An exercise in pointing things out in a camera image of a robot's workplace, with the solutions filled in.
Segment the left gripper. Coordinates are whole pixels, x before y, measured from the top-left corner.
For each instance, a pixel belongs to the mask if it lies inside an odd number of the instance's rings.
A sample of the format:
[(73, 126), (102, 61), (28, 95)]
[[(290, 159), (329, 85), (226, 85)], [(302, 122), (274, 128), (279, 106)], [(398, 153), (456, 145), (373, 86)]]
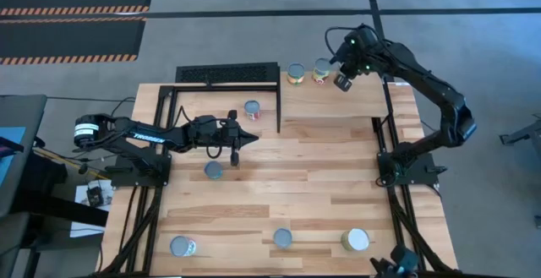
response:
[(237, 122), (238, 112), (231, 110), (226, 118), (217, 118), (214, 116), (201, 116), (195, 118), (189, 124), (188, 137), (190, 144), (194, 147), (205, 147), (207, 156), (213, 160), (219, 158), (225, 147), (231, 149), (230, 165), (239, 164), (238, 150), (247, 144), (256, 142), (259, 138), (255, 134), (250, 134), (242, 129), (238, 124), (238, 137), (233, 144), (223, 144), (219, 137), (219, 122), (230, 120)]

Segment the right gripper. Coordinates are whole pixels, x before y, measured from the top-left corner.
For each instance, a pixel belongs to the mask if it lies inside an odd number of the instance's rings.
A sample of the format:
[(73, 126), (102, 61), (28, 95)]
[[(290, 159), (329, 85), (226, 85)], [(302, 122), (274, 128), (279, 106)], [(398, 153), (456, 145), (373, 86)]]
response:
[(358, 75), (369, 74), (374, 69), (371, 55), (379, 36), (374, 28), (366, 24), (356, 28), (332, 27), (331, 30), (348, 30), (342, 44), (331, 52), (331, 64), (340, 65), (333, 83), (341, 91), (348, 92)]

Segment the red white tomato can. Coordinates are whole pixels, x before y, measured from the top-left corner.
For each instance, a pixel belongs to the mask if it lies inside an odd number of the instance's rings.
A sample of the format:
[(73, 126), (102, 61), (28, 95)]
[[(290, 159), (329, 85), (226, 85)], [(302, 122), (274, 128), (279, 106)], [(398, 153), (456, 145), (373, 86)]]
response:
[(244, 112), (250, 121), (260, 119), (260, 104), (256, 100), (249, 100), (244, 104)]

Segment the yellow red spaghetti sauce can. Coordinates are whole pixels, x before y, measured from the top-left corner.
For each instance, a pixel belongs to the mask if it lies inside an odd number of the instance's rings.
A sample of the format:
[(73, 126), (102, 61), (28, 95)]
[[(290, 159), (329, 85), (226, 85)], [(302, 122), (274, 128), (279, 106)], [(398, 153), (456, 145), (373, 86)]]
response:
[(324, 84), (331, 72), (330, 61), (326, 58), (319, 58), (314, 63), (312, 79), (316, 84)]

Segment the short teal tuna fish can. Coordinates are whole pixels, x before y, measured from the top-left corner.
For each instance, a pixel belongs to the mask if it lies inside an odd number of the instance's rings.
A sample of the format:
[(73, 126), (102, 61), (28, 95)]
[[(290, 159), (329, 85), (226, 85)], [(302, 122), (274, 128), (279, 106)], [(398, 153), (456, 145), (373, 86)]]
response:
[(204, 168), (205, 175), (212, 180), (220, 179), (223, 174), (223, 166), (218, 161), (209, 161)]

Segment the green and orange can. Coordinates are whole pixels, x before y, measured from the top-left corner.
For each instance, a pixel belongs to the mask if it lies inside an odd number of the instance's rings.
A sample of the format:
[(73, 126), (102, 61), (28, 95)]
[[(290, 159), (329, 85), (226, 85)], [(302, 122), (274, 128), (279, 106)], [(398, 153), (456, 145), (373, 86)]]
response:
[(301, 63), (291, 63), (287, 68), (287, 81), (293, 85), (301, 84), (304, 74), (305, 68)]

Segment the pink mixed fruit can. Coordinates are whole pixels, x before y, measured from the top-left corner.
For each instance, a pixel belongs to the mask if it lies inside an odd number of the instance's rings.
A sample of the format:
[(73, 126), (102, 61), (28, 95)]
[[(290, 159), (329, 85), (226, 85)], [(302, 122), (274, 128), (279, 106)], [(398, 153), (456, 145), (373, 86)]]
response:
[(177, 236), (170, 242), (170, 251), (175, 257), (193, 256), (196, 248), (196, 242), (190, 237)]

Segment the tall green organic can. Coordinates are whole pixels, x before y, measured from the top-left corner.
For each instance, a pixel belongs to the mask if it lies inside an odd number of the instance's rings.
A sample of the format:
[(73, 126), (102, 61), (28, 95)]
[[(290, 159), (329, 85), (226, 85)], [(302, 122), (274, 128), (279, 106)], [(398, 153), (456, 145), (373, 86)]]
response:
[(367, 250), (370, 245), (369, 234), (363, 229), (350, 229), (342, 233), (341, 244), (347, 251)]

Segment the orange mushrooms pieces can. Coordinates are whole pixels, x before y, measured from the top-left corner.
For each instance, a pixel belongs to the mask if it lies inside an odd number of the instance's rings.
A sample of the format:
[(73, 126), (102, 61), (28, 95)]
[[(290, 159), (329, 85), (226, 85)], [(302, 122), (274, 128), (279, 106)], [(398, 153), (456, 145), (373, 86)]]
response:
[(273, 242), (280, 249), (287, 249), (292, 245), (292, 233), (286, 228), (278, 228), (273, 234)]

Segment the small black device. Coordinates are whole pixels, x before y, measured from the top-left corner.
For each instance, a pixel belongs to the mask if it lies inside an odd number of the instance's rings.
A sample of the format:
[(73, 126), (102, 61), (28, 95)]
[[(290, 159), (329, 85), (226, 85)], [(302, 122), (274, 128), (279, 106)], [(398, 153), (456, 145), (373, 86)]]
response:
[(99, 207), (103, 205), (104, 199), (100, 187), (88, 188), (86, 195), (90, 207)]

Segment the black device with blue part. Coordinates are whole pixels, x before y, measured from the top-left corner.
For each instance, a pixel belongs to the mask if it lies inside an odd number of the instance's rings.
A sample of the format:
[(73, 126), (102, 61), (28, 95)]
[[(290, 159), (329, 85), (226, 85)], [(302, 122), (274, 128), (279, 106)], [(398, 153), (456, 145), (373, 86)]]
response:
[(370, 263), (376, 272), (374, 278), (418, 278), (415, 270), (418, 256), (402, 245), (395, 246), (391, 251), (391, 261), (371, 258)]

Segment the black furniture base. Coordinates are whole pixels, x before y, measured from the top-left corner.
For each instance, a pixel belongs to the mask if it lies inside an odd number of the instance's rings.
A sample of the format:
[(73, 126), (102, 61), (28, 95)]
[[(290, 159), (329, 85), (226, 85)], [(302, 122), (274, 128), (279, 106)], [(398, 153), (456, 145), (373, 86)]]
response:
[(51, 216), (93, 226), (105, 226), (108, 212), (53, 195), (57, 184), (65, 183), (68, 171), (39, 155), (30, 154), (22, 172), (21, 181), (9, 210), (29, 212), (33, 215)]

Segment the blue flat item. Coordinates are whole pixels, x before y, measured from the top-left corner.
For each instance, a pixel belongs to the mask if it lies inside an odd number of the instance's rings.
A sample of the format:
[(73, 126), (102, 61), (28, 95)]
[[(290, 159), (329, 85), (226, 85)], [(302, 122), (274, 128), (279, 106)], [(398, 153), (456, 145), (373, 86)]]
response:
[(25, 151), (22, 144), (25, 130), (25, 127), (0, 127), (0, 186), (7, 178), (14, 157)]

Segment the black shelf support post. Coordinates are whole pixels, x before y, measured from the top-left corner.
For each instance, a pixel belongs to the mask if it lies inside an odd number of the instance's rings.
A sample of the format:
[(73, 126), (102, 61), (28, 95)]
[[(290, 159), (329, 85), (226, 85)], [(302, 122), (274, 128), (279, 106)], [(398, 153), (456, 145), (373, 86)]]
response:
[(281, 133), (281, 69), (276, 63), (276, 131)]

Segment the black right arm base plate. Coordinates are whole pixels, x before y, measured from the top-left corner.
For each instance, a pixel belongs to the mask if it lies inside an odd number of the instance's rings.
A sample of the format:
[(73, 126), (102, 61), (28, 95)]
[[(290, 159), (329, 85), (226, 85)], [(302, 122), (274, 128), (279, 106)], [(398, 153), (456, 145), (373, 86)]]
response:
[(380, 176), (377, 183), (382, 187), (396, 185), (423, 184), (435, 185), (438, 176), (447, 171), (445, 166), (436, 166), (431, 154), (418, 156), (408, 164), (398, 164), (391, 159), (390, 153), (377, 155)]

